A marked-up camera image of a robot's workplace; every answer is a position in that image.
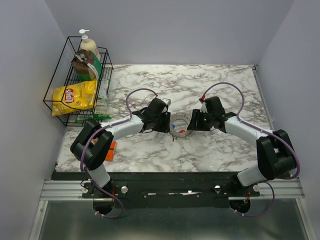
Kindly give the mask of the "key with red tag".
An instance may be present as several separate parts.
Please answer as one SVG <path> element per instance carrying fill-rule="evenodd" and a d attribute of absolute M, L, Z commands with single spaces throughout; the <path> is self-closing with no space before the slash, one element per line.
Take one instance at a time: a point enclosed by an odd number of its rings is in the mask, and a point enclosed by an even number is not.
<path fill-rule="evenodd" d="M 186 131 L 184 129 L 176 131 L 175 129 L 170 131 L 170 134 L 172 135 L 172 141 L 183 139 L 185 137 Z"/>

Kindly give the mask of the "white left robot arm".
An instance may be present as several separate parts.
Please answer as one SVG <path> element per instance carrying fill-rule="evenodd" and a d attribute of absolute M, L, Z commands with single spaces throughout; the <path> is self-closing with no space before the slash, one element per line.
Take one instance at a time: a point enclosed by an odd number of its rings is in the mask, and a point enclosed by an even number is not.
<path fill-rule="evenodd" d="M 80 168 L 93 180 L 93 191 L 101 198 L 111 191 L 111 177 L 104 167 L 111 144 L 129 135 L 147 131 L 168 133 L 171 100 L 154 98 L 147 107 L 117 121 L 100 123 L 90 120 L 71 144 L 70 151 L 80 161 Z"/>

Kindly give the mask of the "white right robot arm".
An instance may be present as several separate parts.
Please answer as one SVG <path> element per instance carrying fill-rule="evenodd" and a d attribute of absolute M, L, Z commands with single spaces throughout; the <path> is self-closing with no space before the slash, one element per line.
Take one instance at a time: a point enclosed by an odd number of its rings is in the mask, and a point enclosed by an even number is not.
<path fill-rule="evenodd" d="M 219 97 L 199 99 L 200 109 L 192 111 L 187 127 L 191 131 L 219 130 L 236 136 L 256 149 L 257 163 L 237 173 L 230 183 L 230 191 L 241 196 L 248 186 L 277 178 L 288 179 L 289 172 L 299 169 L 296 153 L 284 130 L 270 131 L 240 119 L 234 112 L 226 112 Z"/>

